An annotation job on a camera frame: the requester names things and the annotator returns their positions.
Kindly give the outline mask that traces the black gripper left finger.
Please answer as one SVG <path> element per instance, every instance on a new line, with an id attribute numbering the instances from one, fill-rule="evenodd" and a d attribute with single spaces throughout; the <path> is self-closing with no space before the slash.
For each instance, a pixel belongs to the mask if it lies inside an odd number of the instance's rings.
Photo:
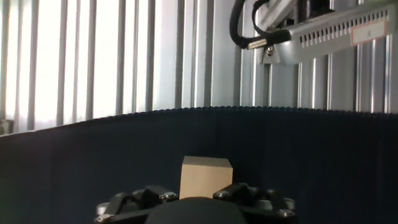
<path id="1" fill-rule="evenodd" d="M 145 224 L 156 207 L 179 199 L 179 194 L 159 185 L 148 185 L 133 193 L 118 193 L 96 207 L 94 223 Z"/>

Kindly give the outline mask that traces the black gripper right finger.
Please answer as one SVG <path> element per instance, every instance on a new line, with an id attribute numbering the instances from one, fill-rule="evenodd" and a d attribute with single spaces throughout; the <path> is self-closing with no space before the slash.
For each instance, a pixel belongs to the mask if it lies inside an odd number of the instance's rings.
<path id="1" fill-rule="evenodd" d="M 237 183 L 215 192 L 212 199 L 236 205 L 248 224 L 297 224 L 294 200 L 274 189 Z"/>

